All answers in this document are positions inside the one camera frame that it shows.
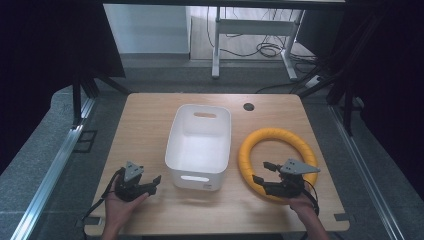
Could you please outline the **person's left hand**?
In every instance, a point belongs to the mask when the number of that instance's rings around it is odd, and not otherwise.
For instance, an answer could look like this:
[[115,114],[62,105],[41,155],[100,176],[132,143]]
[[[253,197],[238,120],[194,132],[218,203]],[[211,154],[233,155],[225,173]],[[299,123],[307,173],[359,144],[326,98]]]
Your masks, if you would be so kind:
[[149,194],[144,193],[131,202],[125,202],[119,199],[115,193],[109,193],[105,202],[106,223],[104,231],[109,234],[117,234],[130,219],[133,211],[148,197]]

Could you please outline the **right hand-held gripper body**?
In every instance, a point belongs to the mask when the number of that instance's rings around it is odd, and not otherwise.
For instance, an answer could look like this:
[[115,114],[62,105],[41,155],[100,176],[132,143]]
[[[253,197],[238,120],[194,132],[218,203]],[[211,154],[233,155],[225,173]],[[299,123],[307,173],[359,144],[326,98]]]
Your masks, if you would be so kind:
[[267,195],[293,198],[299,196],[304,187],[304,175],[309,173],[318,173],[319,168],[308,165],[304,162],[288,159],[278,172],[281,178],[280,182],[266,182],[265,193]]

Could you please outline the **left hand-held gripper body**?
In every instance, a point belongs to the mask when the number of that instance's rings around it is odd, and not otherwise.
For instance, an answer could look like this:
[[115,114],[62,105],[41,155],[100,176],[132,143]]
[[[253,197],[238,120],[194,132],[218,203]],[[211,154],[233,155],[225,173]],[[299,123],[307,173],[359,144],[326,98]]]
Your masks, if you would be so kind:
[[115,183],[116,196],[125,202],[131,202],[144,193],[148,193],[148,186],[139,184],[143,172],[142,166],[128,161],[126,166],[118,171]]

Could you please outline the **black metal stand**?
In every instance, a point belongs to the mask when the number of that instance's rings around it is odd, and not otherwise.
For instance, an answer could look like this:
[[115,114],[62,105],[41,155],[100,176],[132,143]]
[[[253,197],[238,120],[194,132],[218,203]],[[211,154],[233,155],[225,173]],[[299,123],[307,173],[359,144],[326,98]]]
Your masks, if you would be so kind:
[[370,19],[366,17],[354,31],[347,37],[341,47],[335,54],[331,55],[328,60],[325,60],[316,69],[313,69],[310,74],[318,73],[330,64],[338,65],[338,68],[332,75],[329,75],[324,80],[319,81],[316,85],[306,89],[298,96],[303,99],[309,95],[331,85],[326,101],[329,105],[336,105],[341,98],[344,98],[342,126],[344,130],[351,135],[351,115],[353,111],[353,84],[354,80],[351,76],[356,61],[363,50],[367,39],[367,25]]
[[81,91],[84,91],[90,100],[95,100],[100,93],[100,90],[95,83],[96,79],[99,79],[101,82],[124,95],[129,95],[131,93],[131,91],[125,88],[122,84],[97,69],[91,68],[78,73],[72,78],[73,129],[76,129],[83,121]]

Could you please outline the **white metal desk frame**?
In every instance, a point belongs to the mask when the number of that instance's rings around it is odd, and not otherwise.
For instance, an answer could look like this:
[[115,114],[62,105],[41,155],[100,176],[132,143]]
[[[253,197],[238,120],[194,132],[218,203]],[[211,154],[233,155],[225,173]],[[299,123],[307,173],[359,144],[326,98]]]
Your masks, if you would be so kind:
[[280,53],[288,77],[291,81],[298,79],[294,65],[290,60],[291,50],[294,45],[301,20],[303,10],[295,10],[293,21],[274,20],[236,20],[221,18],[220,7],[216,9],[214,47],[212,54],[212,77],[217,79],[220,76],[220,36],[223,34],[245,34],[262,36],[283,36],[288,40],[285,48]]

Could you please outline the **white power strip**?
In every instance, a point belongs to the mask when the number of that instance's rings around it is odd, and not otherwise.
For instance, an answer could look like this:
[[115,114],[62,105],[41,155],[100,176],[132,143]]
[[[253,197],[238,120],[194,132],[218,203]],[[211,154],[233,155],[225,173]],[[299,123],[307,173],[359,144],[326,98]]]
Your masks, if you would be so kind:
[[306,88],[312,88],[315,85],[317,85],[318,83],[320,83],[321,80],[322,80],[322,78],[319,75],[315,75],[305,84],[305,87]]

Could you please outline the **person's right hand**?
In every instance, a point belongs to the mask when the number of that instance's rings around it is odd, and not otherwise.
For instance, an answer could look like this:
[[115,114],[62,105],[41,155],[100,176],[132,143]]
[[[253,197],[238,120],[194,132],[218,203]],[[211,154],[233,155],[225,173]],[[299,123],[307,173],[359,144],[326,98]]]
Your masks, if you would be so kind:
[[288,203],[290,208],[298,215],[302,222],[318,219],[312,201],[307,196],[300,195],[296,198],[289,198]]

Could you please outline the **dark curtain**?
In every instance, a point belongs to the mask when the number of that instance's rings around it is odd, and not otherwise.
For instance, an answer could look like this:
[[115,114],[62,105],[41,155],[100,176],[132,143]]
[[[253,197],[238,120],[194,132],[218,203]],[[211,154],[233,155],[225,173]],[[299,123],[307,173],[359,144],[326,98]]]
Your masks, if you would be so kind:
[[124,75],[101,0],[0,0],[0,174],[54,93]]
[[424,0],[387,0],[362,51],[355,95],[361,117],[424,200]]

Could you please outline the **dark box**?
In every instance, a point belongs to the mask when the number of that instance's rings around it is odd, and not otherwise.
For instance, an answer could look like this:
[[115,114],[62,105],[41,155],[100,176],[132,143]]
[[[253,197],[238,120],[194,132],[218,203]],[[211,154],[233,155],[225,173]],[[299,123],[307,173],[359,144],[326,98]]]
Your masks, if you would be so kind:
[[306,10],[296,41],[318,58],[330,56],[343,16],[341,11]]

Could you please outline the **aluminium rail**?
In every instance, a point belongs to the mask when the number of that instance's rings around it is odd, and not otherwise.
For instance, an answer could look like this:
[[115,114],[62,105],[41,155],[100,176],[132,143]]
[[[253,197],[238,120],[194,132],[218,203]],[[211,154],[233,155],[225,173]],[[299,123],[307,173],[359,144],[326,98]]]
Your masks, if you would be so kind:
[[88,98],[82,105],[80,123],[68,131],[45,177],[41,181],[10,240],[29,239],[60,175],[62,174],[62,171],[69,160],[69,157],[83,131],[84,125],[86,124],[95,103],[95,99]]
[[355,140],[344,128],[341,114],[333,106],[329,106],[328,109],[390,240],[405,240],[405,236],[386,199],[379,190]]

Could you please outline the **black floor bracket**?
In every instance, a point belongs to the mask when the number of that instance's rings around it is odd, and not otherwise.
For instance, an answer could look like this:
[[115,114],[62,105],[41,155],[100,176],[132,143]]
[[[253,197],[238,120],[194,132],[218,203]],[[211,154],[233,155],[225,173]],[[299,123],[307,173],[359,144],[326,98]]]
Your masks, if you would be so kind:
[[80,134],[73,151],[75,153],[89,153],[94,145],[97,133],[97,130],[84,130]]

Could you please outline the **white plastic storage bin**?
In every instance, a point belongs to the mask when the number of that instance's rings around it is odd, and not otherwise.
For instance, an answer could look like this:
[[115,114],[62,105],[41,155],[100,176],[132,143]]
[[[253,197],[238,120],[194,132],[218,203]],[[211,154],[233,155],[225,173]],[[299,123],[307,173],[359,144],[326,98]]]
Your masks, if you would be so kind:
[[217,191],[231,150],[231,113],[224,107],[185,104],[176,111],[165,163],[179,188]]

